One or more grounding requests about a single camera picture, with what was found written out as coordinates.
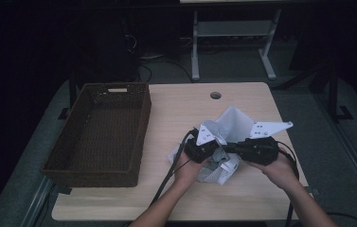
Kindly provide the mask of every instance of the wicker basket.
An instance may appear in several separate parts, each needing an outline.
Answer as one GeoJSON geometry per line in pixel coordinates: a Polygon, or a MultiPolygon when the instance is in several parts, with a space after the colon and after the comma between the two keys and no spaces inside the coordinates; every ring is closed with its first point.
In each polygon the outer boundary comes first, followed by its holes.
{"type": "Polygon", "coordinates": [[[60,186],[136,186],[151,106],[147,83],[85,84],[42,172],[60,186]]]}

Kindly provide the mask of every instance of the cable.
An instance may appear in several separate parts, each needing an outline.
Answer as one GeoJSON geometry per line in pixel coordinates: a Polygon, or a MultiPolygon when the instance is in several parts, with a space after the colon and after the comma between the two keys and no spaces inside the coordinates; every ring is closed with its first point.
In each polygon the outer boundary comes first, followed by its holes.
{"type": "MultiPolygon", "coordinates": [[[[152,78],[152,70],[143,64],[140,64],[139,67],[143,67],[149,71],[150,75],[149,75],[148,79],[146,80],[146,82],[149,82],[152,78]]],[[[140,77],[140,73],[137,74],[137,78],[138,78],[139,82],[142,81],[142,78],[140,77]]]]}
{"type": "MultiPolygon", "coordinates": [[[[295,156],[294,151],[290,147],[288,147],[286,144],[279,142],[279,141],[277,141],[277,142],[280,145],[283,145],[284,147],[286,147],[293,154],[293,157],[291,157],[291,155],[289,153],[286,153],[281,149],[279,150],[280,153],[282,153],[284,156],[286,156],[292,162],[294,174],[295,174],[296,178],[299,180],[299,171],[298,171],[298,167],[297,167],[297,163],[296,163],[296,156],[295,156]]],[[[293,207],[293,204],[290,203],[290,205],[288,207],[287,220],[285,222],[286,227],[291,226],[291,220],[293,219],[293,212],[294,212],[294,207],[293,207]]]]}
{"type": "Polygon", "coordinates": [[[177,167],[177,169],[174,170],[174,172],[172,172],[172,174],[176,173],[180,168],[184,167],[184,165],[186,165],[189,161],[192,161],[191,159],[187,160],[184,164],[182,164],[181,166],[177,167]]]}
{"type": "Polygon", "coordinates": [[[177,63],[177,62],[174,62],[174,61],[151,61],[151,62],[144,62],[146,64],[150,64],[150,63],[170,63],[170,64],[174,64],[178,67],[180,67],[184,72],[185,74],[189,77],[190,79],[190,82],[193,82],[192,80],[192,76],[190,75],[190,73],[187,71],[186,68],[184,68],[181,64],[177,63]]]}
{"type": "Polygon", "coordinates": [[[341,217],[346,217],[346,218],[351,218],[351,219],[357,220],[356,217],[348,215],[348,214],[336,213],[336,212],[328,212],[327,214],[330,216],[341,216],[341,217]]]}
{"type": "Polygon", "coordinates": [[[182,142],[181,142],[181,144],[180,144],[180,146],[178,148],[178,152],[175,155],[174,161],[172,162],[170,170],[167,173],[167,176],[164,178],[163,182],[161,183],[160,187],[158,188],[156,194],[154,195],[154,198],[152,199],[151,205],[158,200],[158,198],[160,197],[161,192],[163,191],[163,189],[166,186],[167,182],[169,181],[169,179],[174,174],[174,169],[175,169],[175,167],[176,167],[176,165],[178,163],[178,160],[179,160],[179,158],[181,156],[182,151],[184,150],[184,145],[185,145],[185,142],[187,141],[187,137],[190,136],[193,132],[194,132],[194,130],[189,131],[185,135],[184,139],[182,140],[182,142]]]}

